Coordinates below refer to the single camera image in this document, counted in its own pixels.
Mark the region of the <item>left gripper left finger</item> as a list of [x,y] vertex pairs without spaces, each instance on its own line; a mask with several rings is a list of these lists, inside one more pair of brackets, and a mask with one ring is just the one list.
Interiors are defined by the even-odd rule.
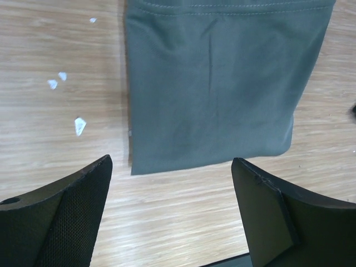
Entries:
[[112,177],[105,155],[1,201],[1,266],[89,266]]

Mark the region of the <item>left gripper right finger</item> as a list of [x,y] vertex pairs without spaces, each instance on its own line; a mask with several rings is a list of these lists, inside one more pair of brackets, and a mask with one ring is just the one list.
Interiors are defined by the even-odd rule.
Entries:
[[253,266],[355,266],[355,203],[317,194],[235,158]]

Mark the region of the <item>grey t shirt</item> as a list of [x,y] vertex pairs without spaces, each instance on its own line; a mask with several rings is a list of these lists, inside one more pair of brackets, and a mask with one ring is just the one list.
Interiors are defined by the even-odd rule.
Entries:
[[128,1],[134,175],[279,156],[334,1]]

